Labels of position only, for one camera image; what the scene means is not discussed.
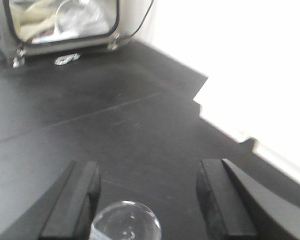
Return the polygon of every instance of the metal device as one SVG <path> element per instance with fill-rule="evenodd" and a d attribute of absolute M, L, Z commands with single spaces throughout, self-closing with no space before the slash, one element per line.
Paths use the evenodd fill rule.
<path fill-rule="evenodd" d="M 104 45 L 105 49 L 113 51 L 118 46 L 129 42 L 130 39 L 128 37 L 120 38 L 126 32 L 123 21 L 120 21 L 123 16 L 122 9 L 124 8 L 124 4 L 120 0 L 112 1 L 116 4 L 116 20 L 108 33 L 33 44 L 24 42 L 17 36 L 9 7 L 10 1 L 0 0 L 0 51 L 6 57 L 8 64 L 13 67 L 22 66 L 27 56 L 64 52 L 101 45 Z"/>

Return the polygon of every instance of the scratch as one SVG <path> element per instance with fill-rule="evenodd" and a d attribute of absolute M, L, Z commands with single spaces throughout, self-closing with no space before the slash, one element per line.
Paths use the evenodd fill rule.
<path fill-rule="evenodd" d="M 23 132 L 20 132 L 18 134 L 6 137 L 4 139 L 0 139 L 0 143 L 8 142 L 10 140 L 16 139 L 18 137 L 24 136 L 24 135 L 29 134 L 29 133 L 38 132 L 38 131 L 46 130 L 46 129 L 51 129 L 51 128 L 58 127 L 58 126 L 61 126 L 61 125 L 64 125 L 64 124 L 76 122 L 78 120 L 81 120 L 81 119 L 84 119 L 84 118 L 87 118 L 87 117 L 90 117 L 90 116 L 95 116 L 95 115 L 98 115 L 98 114 L 101 114 L 101 113 L 109 112 L 111 110 L 115 110 L 115 109 L 130 105 L 130 104 L 135 104 L 135 103 L 141 102 L 143 100 L 153 98 L 153 97 L 155 97 L 159 94 L 161 94 L 161 92 L 156 92 L 154 94 L 151 94 L 151 95 L 148 95 L 148 96 L 145 96 L 145 97 L 141 97 L 141 98 L 138 98 L 138 99 L 135 99 L 135 100 L 127 101 L 127 102 L 124 102 L 124 103 L 121 103 L 121 104 L 118 104 L 118 105 L 114 105 L 114 106 L 111 106 L 111 107 L 108 107 L 108 108 L 105 108 L 105 109 L 102 109 L 102 110 L 97 110 L 97 111 L 90 112 L 90 113 L 87 113 L 87 114 L 84 114 L 84 115 L 80 115 L 80 116 L 77 116 L 77 117 L 74 117 L 74 118 L 59 121 L 59 122 L 53 123 L 51 125 L 44 126 L 42 128 L 30 129 L 30 130 L 27 130 L 27 131 L 23 131 Z"/>
<path fill-rule="evenodd" d="M 114 124 L 112 124 L 112 126 L 117 126 L 117 125 L 123 124 L 124 122 L 125 122 L 125 120 L 115 122 Z"/>

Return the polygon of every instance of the black table surface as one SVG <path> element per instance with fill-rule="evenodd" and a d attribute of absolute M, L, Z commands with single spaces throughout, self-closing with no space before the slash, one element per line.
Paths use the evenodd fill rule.
<path fill-rule="evenodd" d="M 296 183 L 199 118 L 193 97 L 205 76 L 139 42 L 53 60 L 13 69 L 0 55 L 0 233 L 72 160 L 98 162 L 98 211 L 141 202 L 163 240 L 208 239 L 195 191 L 203 158 L 228 158 L 300 206 Z"/>

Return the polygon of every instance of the glass sphere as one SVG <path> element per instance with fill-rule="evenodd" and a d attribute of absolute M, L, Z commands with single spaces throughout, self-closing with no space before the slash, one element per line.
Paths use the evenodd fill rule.
<path fill-rule="evenodd" d="M 94 218 L 90 240 L 161 240 L 161 227 L 147 206 L 120 201 Z"/>

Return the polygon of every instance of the cable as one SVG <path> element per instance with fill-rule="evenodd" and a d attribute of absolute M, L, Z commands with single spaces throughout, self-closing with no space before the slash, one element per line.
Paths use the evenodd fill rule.
<path fill-rule="evenodd" d="M 151 8 L 152 8 L 154 2 L 155 2 L 155 0 L 151 0 L 151 3 L 150 3 L 150 5 L 149 5 L 149 7 L 148 7 L 148 10 L 146 11 L 145 15 L 143 16 L 143 19 L 142 19 L 142 21 L 141 21 L 139 27 L 138 27 L 132 34 L 130 34 L 130 35 L 128 35 L 128 36 L 124 36 L 122 39 L 130 39 L 130 38 L 132 38 L 134 35 L 136 35 L 137 32 L 139 32 L 139 30 L 141 29 L 141 27 L 142 27 L 143 24 L 145 23 L 145 20 L 146 20 L 148 14 L 149 14 L 149 12 L 150 12 L 150 10 L 151 10 Z"/>

